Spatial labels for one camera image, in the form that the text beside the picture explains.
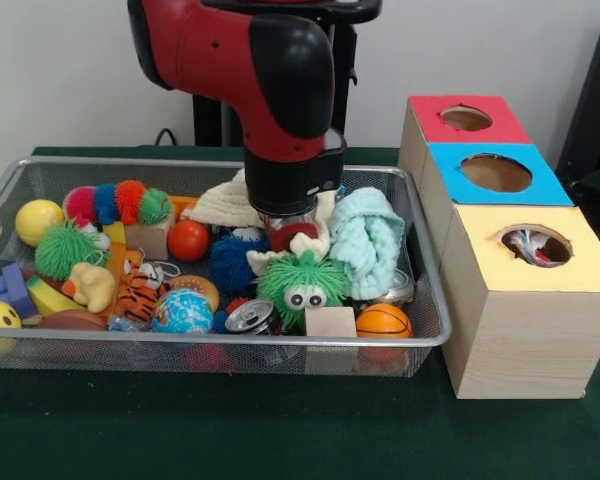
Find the mesh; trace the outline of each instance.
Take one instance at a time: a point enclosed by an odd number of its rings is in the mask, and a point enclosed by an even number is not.
[[[13,221],[27,201],[45,198],[61,203],[72,188],[129,178],[139,179],[172,195],[199,196],[230,180],[234,174],[235,168],[196,165],[194,162],[108,165],[98,161],[92,164],[40,161],[23,165],[0,197],[0,269],[12,262],[23,266],[33,264],[33,250],[19,241]],[[429,279],[426,272],[416,273],[416,269],[412,269],[412,265],[421,264],[419,258],[410,258],[410,255],[419,255],[419,249],[409,248],[406,240],[413,237],[415,225],[404,180],[390,169],[346,170],[343,183],[348,192],[366,186],[382,190],[396,213],[404,218],[405,241],[399,267],[415,281],[414,301],[405,307],[405,311],[413,323],[415,338],[436,337],[440,333],[439,318]],[[183,275],[210,275],[207,262],[174,263]],[[229,300],[223,298],[221,306],[226,306]],[[142,341],[130,341],[124,333],[116,334],[115,338],[106,341],[20,338],[15,347],[0,358],[0,368],[410,377],[430,351],[428,347],[205,343],[204,336],[196,337],[196,343],[167,343],[156,340],[151,334],[143,335]],[[284,338],[287,342],[292,340],[292,337]]]

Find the red ball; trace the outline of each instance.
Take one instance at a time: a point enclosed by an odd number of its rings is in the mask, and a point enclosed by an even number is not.
[[[207,228],[193,220],[181,220],[176,223],[167,238],[171,255],[181,262],[200,260],[209,249],[210,243]]]

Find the green table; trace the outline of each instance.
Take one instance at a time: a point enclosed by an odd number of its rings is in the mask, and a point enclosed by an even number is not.
[[[36,153],[239,159],[188,147]],[[480,402],[454,399],[439,349],[410,380],[0,371],[0,479],[26,478],[599,479],[600,365],[583,400]]]

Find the yellow duck toy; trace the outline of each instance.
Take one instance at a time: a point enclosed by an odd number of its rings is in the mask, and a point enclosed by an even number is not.
[[[62,285],[62,293],[85,305],[91,313],[105,310],[116,289],[116,280],[109,270],[86,262],[75,264]]]

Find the orange basketball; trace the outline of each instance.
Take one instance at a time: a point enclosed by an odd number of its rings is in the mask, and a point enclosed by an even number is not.
[[[372,305],[356,320],[358,337],[411,338],[413,327],[407,314],[398,307],[386,304]],[[406,348],[363,347],[360,353],[380,363],[392,362],[406,353]]]

